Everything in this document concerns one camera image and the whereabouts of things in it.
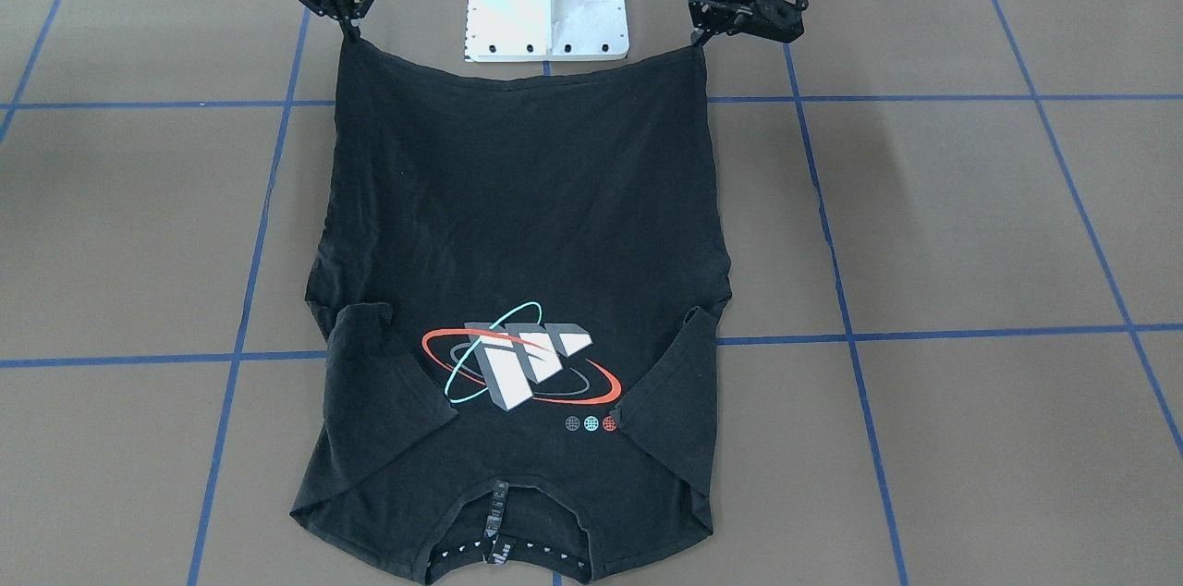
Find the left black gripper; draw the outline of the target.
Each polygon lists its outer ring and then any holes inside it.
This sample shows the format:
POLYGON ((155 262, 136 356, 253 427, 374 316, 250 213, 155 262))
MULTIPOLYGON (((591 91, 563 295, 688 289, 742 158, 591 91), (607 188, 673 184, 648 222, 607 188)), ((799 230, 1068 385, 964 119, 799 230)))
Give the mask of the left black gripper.
MULTIPOLYGON (((718 30, 726 36, 748 34, 778 43, 793 43, 804 33, 803 13, 808 0, 717 0, 724 5, 718 30)), ((715 28, 696 27, 691 46, 703 47, 715 28)))

